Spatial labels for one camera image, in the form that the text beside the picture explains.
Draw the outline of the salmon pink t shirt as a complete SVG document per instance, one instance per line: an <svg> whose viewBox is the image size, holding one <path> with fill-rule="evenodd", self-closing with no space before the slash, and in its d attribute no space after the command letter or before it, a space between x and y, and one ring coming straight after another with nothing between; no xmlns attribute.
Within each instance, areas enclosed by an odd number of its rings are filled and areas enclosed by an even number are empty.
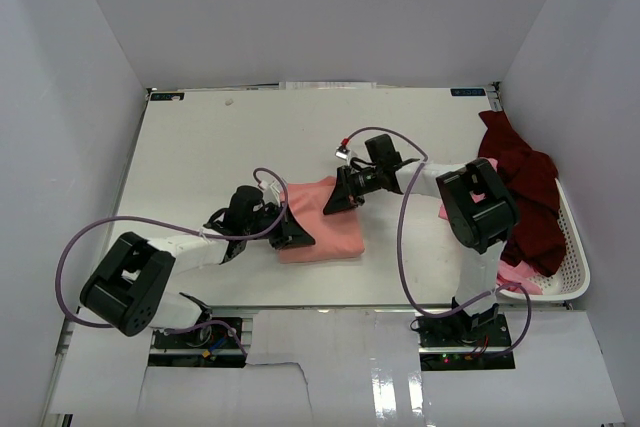
<svg viewBox="0 0 640 427"><path fill-rule="evenodd" d="M334 176L312 183L288 185L289 208L315 244L283 249L282 264L325 262L360 257L364 239L355 210L324 215L323 209L336 184Z"/></svg>

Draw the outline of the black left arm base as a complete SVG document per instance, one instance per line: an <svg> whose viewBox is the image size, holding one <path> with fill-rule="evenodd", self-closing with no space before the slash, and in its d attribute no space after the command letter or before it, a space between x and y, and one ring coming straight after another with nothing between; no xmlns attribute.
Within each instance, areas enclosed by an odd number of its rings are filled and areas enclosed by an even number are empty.
<svg viewBox="0 0 640 427"><path fill-rule="evenodd" d="M234 335L246 348L243 339L244 320L241 317L222 317L220 324L178 335L155 331L148 357L149 367L165 368L243 368L245 355L235 341Z"/></svg>

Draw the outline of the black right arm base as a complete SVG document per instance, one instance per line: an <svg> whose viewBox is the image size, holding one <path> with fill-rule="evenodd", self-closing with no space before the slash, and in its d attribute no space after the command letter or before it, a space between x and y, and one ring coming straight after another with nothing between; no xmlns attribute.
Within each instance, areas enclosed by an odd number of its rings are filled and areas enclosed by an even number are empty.
<svg viewBox="0 0 640 427"><path fill-rule="evenodd" d="M456 318L418 316L410 329L419 338L423 372L514 370L512 352L498 356L512 344L504 314L473 331L465 331Z"/></svg>

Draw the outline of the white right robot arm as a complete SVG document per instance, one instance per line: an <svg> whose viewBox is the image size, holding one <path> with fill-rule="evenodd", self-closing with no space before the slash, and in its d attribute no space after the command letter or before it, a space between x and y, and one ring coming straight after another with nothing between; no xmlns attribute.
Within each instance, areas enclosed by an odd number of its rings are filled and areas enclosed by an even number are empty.
<svg viewBox="0 0 640 427"><path fill-rule="evenodd" d="M402 197L396 228L396 259L401 287L423 317L453 317L451 331L461 344L484 338L498 314L497 274L502 252L520 221L520 212L498 173L486 158L443 165L403 134L388 128L360 128L343 139L336 156L344 161L324 206L325 215L364 204L365 196L385 190ZM446 220L462 249L462 263L451 309L430 313L410 293L403 259L403 230L411 194L441 201Z"/></svg>

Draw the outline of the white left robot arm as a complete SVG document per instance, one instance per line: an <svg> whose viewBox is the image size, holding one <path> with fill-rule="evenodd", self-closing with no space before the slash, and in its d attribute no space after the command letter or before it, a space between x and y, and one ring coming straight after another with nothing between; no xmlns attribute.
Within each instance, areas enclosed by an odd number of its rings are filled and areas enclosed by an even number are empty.
<svg viewBox="0 0 640 427"><path fill-rule="evenodd" d="M227 263L251 240L266 240L276 251L316 244L288 205L267 202L259 188L243 185L200 233L155 239L121 234L83 286L80 302L127 337L148 327L167 328L188 345L202 345L212 325L203 315L206 305L189 294L166 293L169 279Z"/></svg>

